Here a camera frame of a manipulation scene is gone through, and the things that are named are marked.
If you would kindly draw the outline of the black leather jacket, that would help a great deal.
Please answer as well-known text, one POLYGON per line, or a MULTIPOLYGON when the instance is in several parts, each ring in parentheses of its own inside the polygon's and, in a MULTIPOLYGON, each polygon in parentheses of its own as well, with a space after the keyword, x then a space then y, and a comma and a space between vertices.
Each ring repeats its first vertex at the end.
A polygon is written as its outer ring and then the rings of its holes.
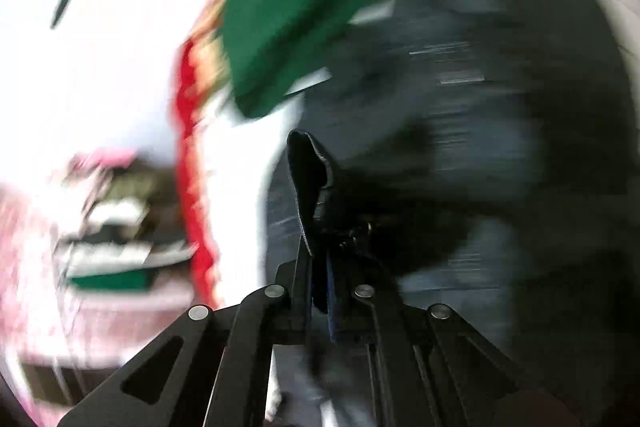
POLYGON ((639 155, 598 0, 373 0, 304 96, 335 247, 446 303, 586 426, 639 421, 639 155))

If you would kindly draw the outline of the clothes rack with garments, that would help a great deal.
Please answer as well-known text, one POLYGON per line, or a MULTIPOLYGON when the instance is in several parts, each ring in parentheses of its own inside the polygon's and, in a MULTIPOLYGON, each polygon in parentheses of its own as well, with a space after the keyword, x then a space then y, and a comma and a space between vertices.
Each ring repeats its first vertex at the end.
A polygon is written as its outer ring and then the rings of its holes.
POLYGON ((174 173, 76 157, 39 193, 1 191, 1 374, 54 426, 195 300, 174 173))

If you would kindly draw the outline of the white patterned square cloth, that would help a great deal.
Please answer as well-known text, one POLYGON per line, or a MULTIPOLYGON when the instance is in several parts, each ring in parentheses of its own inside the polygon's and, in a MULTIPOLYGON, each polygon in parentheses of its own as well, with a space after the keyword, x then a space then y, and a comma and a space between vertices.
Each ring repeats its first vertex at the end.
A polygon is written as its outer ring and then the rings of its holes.
POLYGON ((215 94, 198 124, 198 172, 205 230, 217 249, 207 272, 218 307, 239 303, 264 283, 264 199, 285 135, 299 121, 304 93, 329 80, 317 68, 296 80, 273 114, 254 121, 240 116, 229 89, 215 94))

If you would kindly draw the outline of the red floral blanket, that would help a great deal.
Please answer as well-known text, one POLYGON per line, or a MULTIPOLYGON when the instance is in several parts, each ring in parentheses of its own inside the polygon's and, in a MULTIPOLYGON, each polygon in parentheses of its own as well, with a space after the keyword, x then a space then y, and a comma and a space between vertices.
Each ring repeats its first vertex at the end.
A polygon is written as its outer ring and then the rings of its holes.
POLYGON ((226 0, 208 0, 177 55, 174 74, 174 118, 177 186, 186 236, 195 247, 191 275, 198 297, 213 309, 222 306, 219 249, 207 223, 206 170, 202 167, 201 120, 208 98, 221 86, 221 61, 213 35, 220 26, 226 0))

